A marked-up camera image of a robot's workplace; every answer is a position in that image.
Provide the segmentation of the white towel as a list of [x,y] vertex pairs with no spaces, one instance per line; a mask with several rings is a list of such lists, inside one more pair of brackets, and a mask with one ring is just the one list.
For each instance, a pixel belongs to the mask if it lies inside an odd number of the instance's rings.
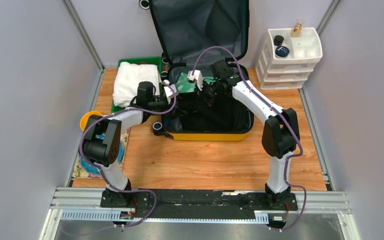
[[151,82],[156,88],[156,95],[160,95],[161,76],[157,65],[122,61],[113,85],[113,104],[116,107],[127,107],[137,95],[140,82]]

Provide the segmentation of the yellow Pikachu hard-shell suitcase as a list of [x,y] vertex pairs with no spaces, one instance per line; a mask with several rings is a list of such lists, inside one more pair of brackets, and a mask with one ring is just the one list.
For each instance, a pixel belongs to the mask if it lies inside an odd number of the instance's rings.
[[[204,82],[210,84],[214,82],[210,66],[221,60],[233,74],[241,69],[248,76],[247,69],[236,64],[248,50],[247,0],[151,0],[149,10],[163,56],[169,63],[165,79],[171,84],[177,82],[181,73],[188,74],[193,69],[201,71]],[[152,124],[152,131],[173,140],[240,141],[254,125],[251,112],[251,128],[246,132],[171,132],[163,125],[164,115]]]

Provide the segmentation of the blue round cream jar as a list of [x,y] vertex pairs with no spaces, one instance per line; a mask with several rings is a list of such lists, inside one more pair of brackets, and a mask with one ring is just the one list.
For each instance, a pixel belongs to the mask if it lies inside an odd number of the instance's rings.
[[275,48],[274,54],[277,58],[285,59],[289,56],[290,49],[286,46],[280,45]]

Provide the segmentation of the small black jar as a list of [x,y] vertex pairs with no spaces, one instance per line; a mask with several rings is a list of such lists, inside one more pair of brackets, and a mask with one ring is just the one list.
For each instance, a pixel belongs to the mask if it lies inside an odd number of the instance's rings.
[[273,45],[277,46],[277,47],[282,46],[284,43],[284,40],[285,40],[285,38],[282,35],[276,35],[273,38]]

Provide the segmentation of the frosted gold pump bottle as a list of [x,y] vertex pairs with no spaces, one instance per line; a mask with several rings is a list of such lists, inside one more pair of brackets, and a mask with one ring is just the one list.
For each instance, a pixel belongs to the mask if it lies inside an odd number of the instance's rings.
[[291,28],[291,31],[290,31],[290,37],[291,38],[298,38],[298,37],[301,37],[302,35],[302,28],[303,28],[303,24],[301,22],[297,22],[293,28]]

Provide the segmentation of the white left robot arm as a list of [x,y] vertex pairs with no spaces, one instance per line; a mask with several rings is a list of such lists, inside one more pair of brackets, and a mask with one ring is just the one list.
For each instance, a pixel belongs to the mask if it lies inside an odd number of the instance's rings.
[[132,203],[133,190],[117,160],[121,133],[145,123],[151,115],[168,114],[175,108],[179,94],[175,85],[165,80],[162,86],[163,94],[157,95],[153,83],[142,81],[125,109],[104,116],[91,115],[79,142],[79,155],[98,169],[106,183],[105,191],[114,194],[114,202],[122,208]]

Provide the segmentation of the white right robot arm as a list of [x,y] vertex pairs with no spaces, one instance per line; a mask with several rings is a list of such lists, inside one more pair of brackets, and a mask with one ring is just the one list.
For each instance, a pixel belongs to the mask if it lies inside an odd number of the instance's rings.
[[224,60],[210,66],[214,82],[205,83],[200,70],[192,69],[188,80],[196,83],[199,96],[212,99],[229,96],[250,110],[263,124],[261,144],[269,156],[269,177],[264,201],[273,210],[279,209],[291,194],[290,158],[299,144],[297,113],[275,104],[258,91],[241,69],[233,74]]

